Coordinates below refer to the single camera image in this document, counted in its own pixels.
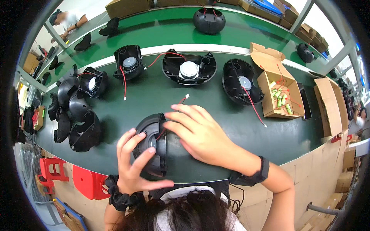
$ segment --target worker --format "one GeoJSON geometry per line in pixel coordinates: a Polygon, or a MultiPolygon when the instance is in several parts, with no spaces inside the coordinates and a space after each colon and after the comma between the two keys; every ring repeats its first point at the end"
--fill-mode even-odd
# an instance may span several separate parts
{"type": "Polygon", "coordinates": [[[78,12],[72,11],[60,11],[57,10],[54,12],[50,18],[49,22],[52,26],[57,26],[62,24],[64,28],[64,33],[59,35],[63,40],[67,38],[68,35],[74,32],[75,29],[81,27],[83,24],[87,22],[86,15],[81,15],[78,12]]]}
{"type": "Polygon", "coordinates": [[[354,111],[353,120],[349,122],[348,135],[356,134],[365,125],[367,119],[367,109],[365,107],[361,108],[361,103],[359,102],[354,111]]]}
{"type": "MultiPolygon", "coordinates": [[[[252,177],[274,193],[262,230],[294,231],[295,189],[290,175],[267,159],[234,144],[200,106],[178,104],[171,108],[178,112],[166,113],[166,118],[172,121],[165,122],[163,127],[179,136],[180,144],[192,157],[252,177]]],[[[146,136],[135,133],[132,128],[118,141],[118,176],[110,175],[105,182],[111,194],[104,214],[106,231],[245,230],[229,210],[228,180],[227,184],[221,181],[217,189],[211,183],[179,186],[172,180],[141,178],[140,173],[155,154],[155,148],[148,148],[131,165],[132,150],[146,136]],[[148,202],[141,191],[149,191],[148,202]]]]}

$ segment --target hand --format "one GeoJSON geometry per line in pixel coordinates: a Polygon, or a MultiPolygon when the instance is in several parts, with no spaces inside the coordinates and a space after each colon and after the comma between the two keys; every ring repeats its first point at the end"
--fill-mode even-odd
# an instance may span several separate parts
{"type": "Polygon", "coordinates": [[[223,132],[222,128],[211,115],[197,105],[172,105],[172,109],[180,112],[168,112],[168,121],[163,127],[173,131],[180,137],[180,143],[195,159],[207,164],[229,168],[234,161],[233,155],[241,149],[223,132]]]}
{"type": "Polygon", "coordinates": [[[145,150],[134,162],[130,165],[130,157],[132,150],[136,145],[145,138],[145,133],[135,135],[136,130],[132,128],[126,132],[117,143],[117,159],[118,159],[118,182],[117,186],[122,194],[133,194],[134,192],[154,190],[160,188],[173,187],[172,180],[148,181],[140,177],[140,173],[147,162],[155,154],[155,148],[150,147],[145,150]]]}
{"type": "Polygon", "coordinates": [[[68,31],[64,32],[64,34],[61,34],[60,37],[64,40],[68,36],[68,31]]]}

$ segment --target red plastic stool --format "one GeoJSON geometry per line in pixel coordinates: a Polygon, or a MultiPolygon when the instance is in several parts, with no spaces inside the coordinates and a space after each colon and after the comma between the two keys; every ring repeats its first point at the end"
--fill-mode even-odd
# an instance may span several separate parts
{"type": "Polygon", "coordinates": [[[53,187],[54,187],[54,182],[51,180],[46,179],[46,181],[41,181],[40,176],[42,175],[37,175],[38,181],[47,188],[47,193],[45,194],[54,194],[53,193],[53,187]]]}
{"type": "Polygon", "coordinates": [[[40,159],[40,168],[41,168],[41,175],[47,179],[47,180],[60,180],[60,181],[69,181],[69,178],[64,175],[64,169],[63,164],[66,162],[62,159],[59,159],[57,157],[53,158],[41,158],[40,159]],[[54,172],[51,173],[49,171],[49,166],[53,165],[54,172]],[[59,171],[60,173],[57,173],[55,169],[55,165],[59,165],[59,171]]]}
{"type": "Polygon", "coordinates": [[[72,177],[74,186],[82,195],[90,200],[103,200],[110,197],[107,189],[103,187],[105,185],[105,179],[108,177],[99,173],[89,171],[74,165],[72,167],[72,177]]]}

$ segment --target black scrunchie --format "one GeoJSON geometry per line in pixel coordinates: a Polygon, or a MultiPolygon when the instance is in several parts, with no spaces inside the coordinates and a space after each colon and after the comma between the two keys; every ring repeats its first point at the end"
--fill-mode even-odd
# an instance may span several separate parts
{"type": "Polygon", "coordinates": [[[117,181],[117,175],[109,175],[105,180],[105,185],[108,187],[108,193],[111,195],[109,198],[109,204],[112,204],[116,210],[124,212],[127,207],[134,209],[137,205],[145,203],[145,198],[142,192],[135,192],[131,196],[127,193],[120,193],[117,181]]]}

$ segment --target red wire bundle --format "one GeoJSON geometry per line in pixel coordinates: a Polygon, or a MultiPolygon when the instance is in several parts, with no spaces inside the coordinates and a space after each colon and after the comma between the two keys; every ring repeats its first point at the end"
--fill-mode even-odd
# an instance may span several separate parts
{"type": "Polygon", "coordinates": [[[123,82],[125,84],[125,94],[123,95],[123,99],[126,100],[126,78],[125,78],[125,73],[123,73],[123,70],[122,70],[122,66],[120,66],[120,70],[122,72],[122,75],[123,75],[123,82]]]}

